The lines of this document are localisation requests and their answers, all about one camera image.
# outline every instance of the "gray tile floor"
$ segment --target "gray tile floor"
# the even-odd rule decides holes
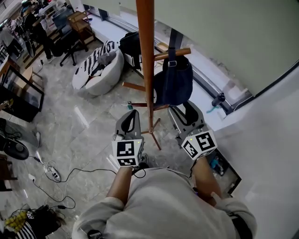
[[[89,45],[89,51],[77,53],[79,65],[91,52],[99,47],[99,42]],[[114,134],[116,121],[128,111],[121,104],[127,101],[144,102],[144,93],[122,87],[123,81],[143,84],[143,79],[132,69],[124,69],[120,82],[106,95],[95,98],[78,96],[71,85],[76,66],[72,66],[71,58],[59,66],[60,58],[52,63],[45,63],[40,75],[44,77],[45,99],[43,110],[30,124],[16,117],[1,112],[0,117],[28,128],[36,128],[41,132],[42,144],[39,154],[44,162],[57,167],[62,180],[73,168],[93,170],[112,169],[106,158],[112,154],[111,140]],[[34,71],[39,71],[39,60],[33,64]],[[142,130],[147,130],[147,110],[137,108],[140,113]],[[188,174],[192,161],[183,150],[178,148],[174,139],[176,131],[172,129],[167,111],[155,112],[155,119],[161,118],[156,127],[155,135],[162,150],[159,151],[150,135],[145,134],[145,150],[149,155],[152,166],[170,167]],[[3,217],[7,217],[14,210],[28,203],[31,208],[37,208],[44,203],[49,206],[58,205],[28,178],[28,173],[34,175],[36,184],[46,190],[56,200],[64,196],[71,196],[76,201],[74,209],[62,210],[66,225],[50,235],[50,238],[70,238],[71,230],[76,217],[84,208],[103,199],[111,185],[114,174],[106,171],[93,173],[75,170],[66,183],[54,183],[47,179],[42,165],[32,158],[25,161],[10,159],[13,162],[14,174],[18,181],[12,182],[12,192],[2,193],[5,210]],[[70,199],[63,202],[68,207],[73,206]]]

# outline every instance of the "coat rack pole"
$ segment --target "coat rack pole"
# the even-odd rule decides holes
[[[154,0],[136,0],[149,133],[153,133]]]

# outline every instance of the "wooden coat rack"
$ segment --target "wooden coat rack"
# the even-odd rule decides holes
[[[154,111],[168,108],[169,105],[154,108],[154,62],[168,58],[168,53],[154,55],[154,0],[136,0],[136,7],[145,87],[127,82],[124,82],[122,85],[145,92],[146,103],[132,103],[132,106],[148,108],[149,129],[143,131],[142,134],[151,134],[157,147],[161,150],[154,135],[154,129],[159,123],[160,118],[154,123]],[[183,56],[190,53],[190,48],[176,50],[176,56]]]

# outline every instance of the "dark blue bag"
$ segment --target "dark blue bag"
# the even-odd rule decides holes
[[[163,71],[154,76],[157,100],[154,106],[180,105],[186,102],[193,89],[192,65],[184,56],[176,56],[174,48],[168,49]]]

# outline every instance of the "zebra print pillow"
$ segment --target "zebra print pillow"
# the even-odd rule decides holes
[[[98,66],[97,60],[99,56],[103,55],[105,52],[109,53],[117,49],[115,42],[107,41],[101,48],[94,50],[93,53],[76,69],[72,81],[74,89],[81,89],[86,84],[92,71]]]

